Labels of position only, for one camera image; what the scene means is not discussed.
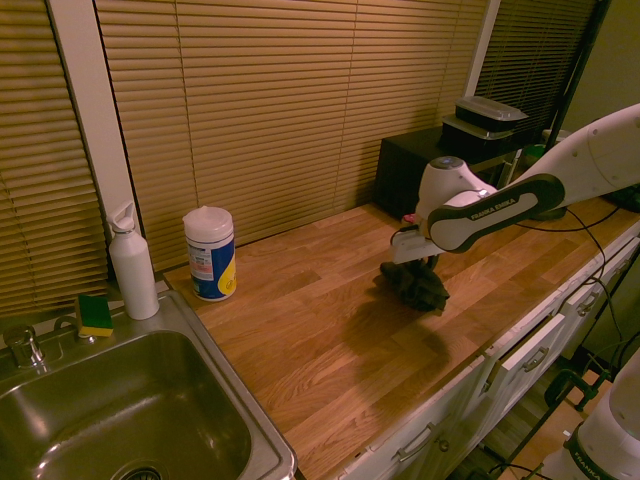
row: wooden countertop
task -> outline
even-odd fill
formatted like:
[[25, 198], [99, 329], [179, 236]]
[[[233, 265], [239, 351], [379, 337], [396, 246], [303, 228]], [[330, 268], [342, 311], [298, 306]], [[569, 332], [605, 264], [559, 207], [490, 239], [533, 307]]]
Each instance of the wooden countertop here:
[[[574, 205], [587, 224], [613, 206]], [[618, 211], [592, 232], [603, 247], [640, 216]], [[576, 228], [570, 215], [543, 224]], [[166, 274], [295, 450], [308, 480], [339, 473], [593, 258], [586, 232], [512, 226], [436, 273], [442, 316], [405, 307], [379, 274], [398, 223], [373, 205], [238, 248], [238, 289], [207, 303], [189, 268]]]

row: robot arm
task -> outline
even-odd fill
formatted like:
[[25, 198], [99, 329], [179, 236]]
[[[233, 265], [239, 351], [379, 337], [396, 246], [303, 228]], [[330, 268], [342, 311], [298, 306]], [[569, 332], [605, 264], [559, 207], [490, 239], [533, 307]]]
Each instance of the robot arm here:
[[640, 104], [580, 129], [499, 191], [475, 177], [461, 160], [436, 159], [420, 184], [419, 228], [394, 236], [394, 262], [465, 252], [480, 237], [532, 215], [636, 183]]

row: drawer handle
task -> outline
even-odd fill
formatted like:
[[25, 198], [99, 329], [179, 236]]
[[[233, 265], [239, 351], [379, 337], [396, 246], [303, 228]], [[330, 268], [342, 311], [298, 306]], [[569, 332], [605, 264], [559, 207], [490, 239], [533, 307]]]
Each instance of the drawer handle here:
[[424, 430], [422, 430], [418, 435], [416, 435], [416, 437], [413, 440], [418, 438], [420, 435], [425, 433], [427, 430], [430, 432], [429, 435], [427, 435], [426, 438], [422, 442], [420, 442], [420, 445], [418, 445], [413, 450], [407, 451], [407, 450], [404, 449], [404, 447], [403, 448], [399, 448], [398, 451], [396, 452], [396, 455], [398, 455], [398, 460], [402, 463], [405, 460], [409, 460], [416, 453], [418, 453], [420, 450], [422, 450], [429, 443], [429, 439], [431, 438], [431, 433], [433, 433], [433, 429], [434, 428], [436, 428], [436, 426], [433, 423], [429, 422], [427, 424], [427, 426], [424, 428]]
[[538, 351], [533, 355], [533, 358], [522, 365], [522, 368], [524, 368], [525, 372], [529, 373], [531, 370], [535, 369], [542, 363], [542, 361], [547, 357], [548, 353], [549, 349], [547, 347], [540, 347]]
[[614, 272], [614, 275], [618, 275], [618, 274], [622, 273], [628, 266], [629, 266], [629, 259], [625, 258], [622, 261], [622, 263], [618, 266], [618, 268], [616, 268], [616, 271]]
[[446, 440], [440, 440], [438, 442], [438, 448], [441, 452], [447, 453], [449, 451], [449, 442], [447, 442]]
[[600, 294], [598, 292], [591, 292], [587, 300], [578, 305], [578, 315], [584, 317], [587, 313], [589, 313], [599, 296]]

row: wipes canister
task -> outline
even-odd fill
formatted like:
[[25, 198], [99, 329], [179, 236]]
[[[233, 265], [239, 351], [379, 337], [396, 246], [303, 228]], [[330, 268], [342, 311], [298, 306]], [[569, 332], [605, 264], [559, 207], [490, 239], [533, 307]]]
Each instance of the wipes canister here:
[[200, 207], [182, 219], [196, 295], [217, 302], [236, 290], [233, 219], [222, 208]]

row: white cabinet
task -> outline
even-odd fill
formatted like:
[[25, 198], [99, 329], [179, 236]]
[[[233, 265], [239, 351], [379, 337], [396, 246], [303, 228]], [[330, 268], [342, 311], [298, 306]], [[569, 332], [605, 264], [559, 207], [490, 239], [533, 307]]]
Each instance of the white cabinet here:
[[401, 425], [371, 443], [339, 480], [383, 480], [407, 469], [431, 447], [438, 426], [458, 415], [484, 358], [477, 358]]
[[[606, 249], [601, 280], [638, 248], [640, 222]], [[337, 480], [442, 480], [497, 425], [563, 350], [575, 348], [602, 304], [597, 256], [529, 312], [401, 424], [381, 435]]]

